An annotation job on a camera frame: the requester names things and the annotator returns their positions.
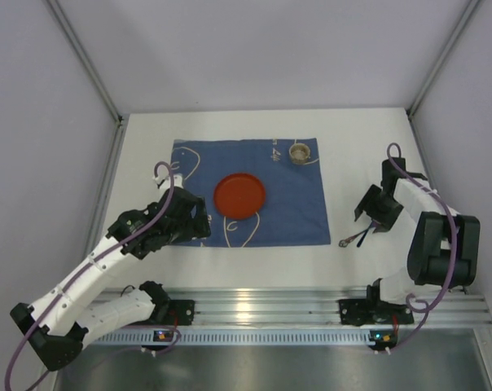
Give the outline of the blue metal spoon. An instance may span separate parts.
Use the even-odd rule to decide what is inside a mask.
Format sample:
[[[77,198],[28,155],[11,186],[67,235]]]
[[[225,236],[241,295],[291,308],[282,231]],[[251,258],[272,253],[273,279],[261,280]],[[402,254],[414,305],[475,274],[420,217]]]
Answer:
[[[362,232],[362,234],[360,235],[360,238],[359,238],[359,240],[358,240],[358,242],[356,244],[356,247],[357,248],[360,248],[362,246],[365,238],[367,237],[367,234],[371,231],[372,228],[373,228],[372,226],[369,226],[366,230],[364,230]]]

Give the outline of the blue cloth placemat gold print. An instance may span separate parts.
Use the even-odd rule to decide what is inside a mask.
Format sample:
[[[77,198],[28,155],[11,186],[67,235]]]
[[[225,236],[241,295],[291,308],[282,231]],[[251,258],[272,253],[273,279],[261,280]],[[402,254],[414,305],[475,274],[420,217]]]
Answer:
[[[171,166],[183,186],[205,199],[211,235],[189,242],[191,247],[260,248],[330,244],[327,208],[320,172],[318,142],[303,140],[310,162],[290,159],[294,141],[285,138],[222,141],[177,140]],[[238,219],[218,212],[213,194],[231,174],[260,180],[266,200],[251,217]]]

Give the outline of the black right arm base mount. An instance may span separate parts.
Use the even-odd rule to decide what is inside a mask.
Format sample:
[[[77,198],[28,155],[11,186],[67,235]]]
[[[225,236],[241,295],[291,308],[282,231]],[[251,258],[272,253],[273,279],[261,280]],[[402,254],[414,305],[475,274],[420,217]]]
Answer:
[[[338,301],[340,323],[361,327],[364,325],[409,325],[414,317],[406,305],[399,305],[380,299],[380,281],[367,285],[366,296]]]

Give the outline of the speckled ceramic cup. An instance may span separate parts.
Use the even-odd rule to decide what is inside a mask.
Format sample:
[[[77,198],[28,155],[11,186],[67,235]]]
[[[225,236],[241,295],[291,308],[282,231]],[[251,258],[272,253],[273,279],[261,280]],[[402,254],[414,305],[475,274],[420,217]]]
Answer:
[[[310,161],[311,150],[304,143],[294,143],[288,150],[290,161],[294,165],[305,165]]]

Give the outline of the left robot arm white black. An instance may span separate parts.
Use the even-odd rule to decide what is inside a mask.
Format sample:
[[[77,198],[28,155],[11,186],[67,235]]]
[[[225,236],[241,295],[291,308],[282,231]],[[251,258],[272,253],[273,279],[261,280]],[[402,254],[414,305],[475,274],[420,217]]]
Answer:
[[[211,235],[204,198],[192,195],[180,175],[158,182],[161,198],[120,214],[86,259],[46,295],[19,303],[10,316],[48,371],[58,371],[92,342],[133,323],[160,324],[170,298],[146,281],[117,299],[94,305],[116,278],[150,253]]]

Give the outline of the orange plastic plate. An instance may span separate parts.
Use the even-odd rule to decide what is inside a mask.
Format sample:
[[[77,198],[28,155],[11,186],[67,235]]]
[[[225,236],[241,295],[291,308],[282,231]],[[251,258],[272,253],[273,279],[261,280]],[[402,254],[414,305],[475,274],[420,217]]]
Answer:
[[[223,217],[244,220],[261,210],[266,202],[266,189],[252,174],[225,176],[214,188],[213,203]]]

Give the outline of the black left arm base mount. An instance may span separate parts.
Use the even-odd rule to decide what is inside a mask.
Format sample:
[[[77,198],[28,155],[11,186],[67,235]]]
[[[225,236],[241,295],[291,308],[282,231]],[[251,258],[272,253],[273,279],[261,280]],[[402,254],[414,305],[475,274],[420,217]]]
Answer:
[[[144,291],[154,305],[151,316],[142,321],[146,325],[191,326],[195,315],[195,301],[172,299],[161,283],[147,281],[139,290]]]

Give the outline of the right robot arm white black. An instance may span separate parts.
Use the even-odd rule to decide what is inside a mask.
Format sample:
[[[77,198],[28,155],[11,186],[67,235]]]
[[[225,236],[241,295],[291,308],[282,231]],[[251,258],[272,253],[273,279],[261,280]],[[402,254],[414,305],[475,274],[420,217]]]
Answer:
[[[370,186],[354,217],[365,214],[370,229],[387,233],[407,215],[415,230],[406,265],[371,288],[378,301],[428,313],[451,288],[468,286],[476,278],[481,224],[449,207],[423,174],[406,170],[405,159],[384,160],[381,172],[380,185]]]

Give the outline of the iridescent purple fork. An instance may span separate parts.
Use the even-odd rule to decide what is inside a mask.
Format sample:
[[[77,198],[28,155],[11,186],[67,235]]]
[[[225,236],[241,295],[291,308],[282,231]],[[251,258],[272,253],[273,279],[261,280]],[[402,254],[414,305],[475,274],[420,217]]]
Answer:
[[[360,235],[362,234],[362,231],[358,232],[357,234],[355,235],[351,235],[350,237],[348,238],[345,238],[345,239],[341,239],[338,243],[338,246],[340,248],[346,248],[348,247],[350,244],[352,244],[354,241],[356,241],[356,244],[360,238]]]

